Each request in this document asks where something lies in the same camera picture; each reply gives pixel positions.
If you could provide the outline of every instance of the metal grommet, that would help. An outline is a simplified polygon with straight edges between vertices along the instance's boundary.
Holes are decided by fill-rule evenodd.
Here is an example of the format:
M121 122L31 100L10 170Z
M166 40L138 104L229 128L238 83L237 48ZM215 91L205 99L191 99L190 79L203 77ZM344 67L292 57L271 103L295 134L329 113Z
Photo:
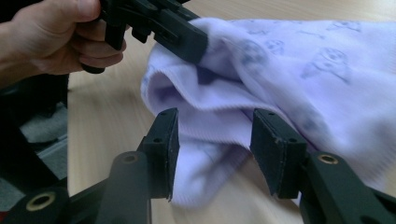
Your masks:
M318 155L318 159L324 163L331 164L331 165L335 165L338 163L338 160L334 156L331 156L331 155L325 155L325 154Z
M32 200L26 204L26 210L35 212L41 210L55 201L55 192L48 191L36 195Z
M136 155L128 155L124 158L122 158L122 162L125 164L131 164L137 161L137 156Z

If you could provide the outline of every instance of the fabric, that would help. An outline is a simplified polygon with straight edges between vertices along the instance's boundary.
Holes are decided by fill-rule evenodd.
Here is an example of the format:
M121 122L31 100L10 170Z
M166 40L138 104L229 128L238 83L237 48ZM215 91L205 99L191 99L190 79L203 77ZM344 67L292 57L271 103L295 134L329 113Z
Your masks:
M192 22L208 34L199 64L152 50L141 94L179 110L173 203L210 201L249 155L252 111L277 113L309 150L342 156L382 189L396 155L396 22Z

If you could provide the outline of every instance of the wooden table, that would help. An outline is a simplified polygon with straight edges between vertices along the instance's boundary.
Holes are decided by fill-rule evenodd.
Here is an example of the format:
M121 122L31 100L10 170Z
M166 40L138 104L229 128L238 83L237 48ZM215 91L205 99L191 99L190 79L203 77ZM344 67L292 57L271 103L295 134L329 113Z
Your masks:
M394 0L192 0L185 7L201 17L275 20L395 21ZM124 60L102 75L70 77L68 101L68 184L73 195L106 178L115 156L136 150L154 117L140 98L140 80L154 42L143 45L126 34ZM396 195L396 184L388 192ZM153 223L302 223L297 207L268 194L253 159L199 210L152 205Z

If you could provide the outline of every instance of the black clamp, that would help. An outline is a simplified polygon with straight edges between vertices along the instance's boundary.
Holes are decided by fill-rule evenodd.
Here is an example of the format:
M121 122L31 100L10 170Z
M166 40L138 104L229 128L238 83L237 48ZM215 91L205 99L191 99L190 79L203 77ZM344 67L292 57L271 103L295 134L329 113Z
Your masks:
M172 199L179 150L177 110L161 112L137 151L121 153L109 178L69 197L65 187L21 199L2 224L151 223L150 199Z
M199 17L182 6L185 2L188 0L101 0L105 41L120 50L126 25L130 25L132 36L140 42L146 43L153 32L154 39L176 56L198 63L208 45L207 34L189 23Z
M304 223L396 223L395 198L366 187L342 158L306 153L305 140L275 113L255 110L250 150L272 195L301 192Z

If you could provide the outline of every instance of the cartoon print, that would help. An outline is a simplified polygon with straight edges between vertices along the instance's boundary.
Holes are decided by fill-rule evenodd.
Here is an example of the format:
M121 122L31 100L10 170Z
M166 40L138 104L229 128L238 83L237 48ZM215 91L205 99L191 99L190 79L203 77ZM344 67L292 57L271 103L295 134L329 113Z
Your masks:
M315 33L310 33L310 32L307 32L307 31L297 31L297 34L312 35L312 36L316 36L316 37L319 38L319 39L325 39L325 38L326 38L326 36L324 36L324 35L319 35L319 34L315 34Z
M281 40L268 40L265 42L265 46L268 48L268 50L275 55L283 54L284 45L285 43L283 43Z
M327 30L348 29L356 32L361 31L361 24L358 21L334 21Z
M303 71L301 77L333 75L350 84L347 56L338 49L322 49Z
M329 140L330 129L324 118L312 105L297 106L290 113L290 119L303 136L310 139L314 145L320 144L326 148L331 143Z
M236 46L236 59L251 75L258 75L268 61L264 49L251 40L240 41Z
M269 31L264 31L264 30L260 30L260 31L248 31L247 32L250 35L268 35L268 33L270 33Z

